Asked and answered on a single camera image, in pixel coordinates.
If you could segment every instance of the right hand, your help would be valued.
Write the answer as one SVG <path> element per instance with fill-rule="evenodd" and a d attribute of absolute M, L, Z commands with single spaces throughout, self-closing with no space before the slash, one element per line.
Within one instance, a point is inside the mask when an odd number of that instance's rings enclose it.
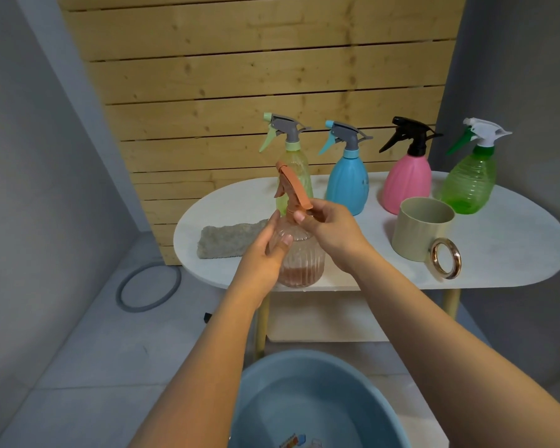
<path fill-rule="evenodd" d="M 340 270 L 352 273 L 351 263 L 356 255 L 373 250 L 361 232 L 351 212 L 342 204 L 324 199 L 311 199 L 314 216 L 301 211 L 294 213 L 295 221 L 312 233 Z"/>

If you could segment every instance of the white spray nozzle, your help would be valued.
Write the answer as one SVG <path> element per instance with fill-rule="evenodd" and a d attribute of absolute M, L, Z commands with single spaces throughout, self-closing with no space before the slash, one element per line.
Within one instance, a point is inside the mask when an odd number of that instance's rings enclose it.
<path fill-rule="evenodd" d="M 477 146 L 493 147 L 498 138 L 512 134 L 498 124 L 483 119 L 466 118 L 463 123 L 470 126 L 471 132 L 475 134 L 471 140 L 479 139 Z"/>

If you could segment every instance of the mug rim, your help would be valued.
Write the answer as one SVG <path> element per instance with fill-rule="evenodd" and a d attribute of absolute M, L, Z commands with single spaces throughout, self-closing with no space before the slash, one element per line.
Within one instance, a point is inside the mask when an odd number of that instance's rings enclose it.
<path fill-rule="evenodd" d="M 450 210 L 451 217 L 450 217 L 450 219 L 447 220 L 446 222 L 426 222 L 425 220 L 419 220 L 418 218 L 413 217 L 411 214 L 409 214 L 407 211 L 405 211 L 405 210 L 403 209 L 403 204 L 404 204 L 406 201 L 409 201 L 409 200 L 411 200 L 411 199 L 424 199 L 424 200 L 434 201 L 434 202 L 436 202 L 436 203 L 439 203 L 440 205 L 446 206 L 446 207 Z M 454 219 L 455 219 L 455 216 L 456 216 L 456 212 L 455 212 L 454 209 L 452 209 L 452 206 L 451 206 L 450 204 L 445 203 L 445 202 L 443 202 L 443 201 L 441 201 L 441 200 L 439 200 L 439 199 L 432 198 L 432 197 L 430 197 L 430 196 L 411 196 L 410 198 L 404 199 L 403 202 L 400 203 L 400 212 L 402 212 L 403 214 L 405 214 L 407 217 L 411 218 L 412 220 L 415 220 L 416 222 L 419 222 L 419 223 L 427 223 L 428 225 L 443 225 L 443 224 L 445 224 L 445 223 L 449 223 L 449 222 L 451 222 L 452 220 L 454 220 Z"/>

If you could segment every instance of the gray towel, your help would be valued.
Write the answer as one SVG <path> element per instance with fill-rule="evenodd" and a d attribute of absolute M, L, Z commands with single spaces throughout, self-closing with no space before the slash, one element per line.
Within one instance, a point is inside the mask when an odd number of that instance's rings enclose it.
<path fill-rule="evenodd" d="M 233 226 L 206 226 L 201 230 L 201 239 L 197 243 L 197 256 L 200 259 L 242 256 L 267 222 L 261 220 Z"/>

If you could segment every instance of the mug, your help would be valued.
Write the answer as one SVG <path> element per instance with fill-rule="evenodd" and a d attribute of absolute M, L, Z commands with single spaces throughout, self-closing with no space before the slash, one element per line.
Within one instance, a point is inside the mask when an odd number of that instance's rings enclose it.
<path fill-rule="evenodd" d="M 459 276 L 462 262 L 459 249 L 446 237 L 455 219 L 455 211 L 446 203 L 432 198 L 407 198 L 400 205 L 392 248 L 411 261 L 424 262 L 429 255 L 433 267 L 442 278 Z M 438 261 L 438 247 L 444 245 L 453 260 L 452 270 L 444 271 Z"/>

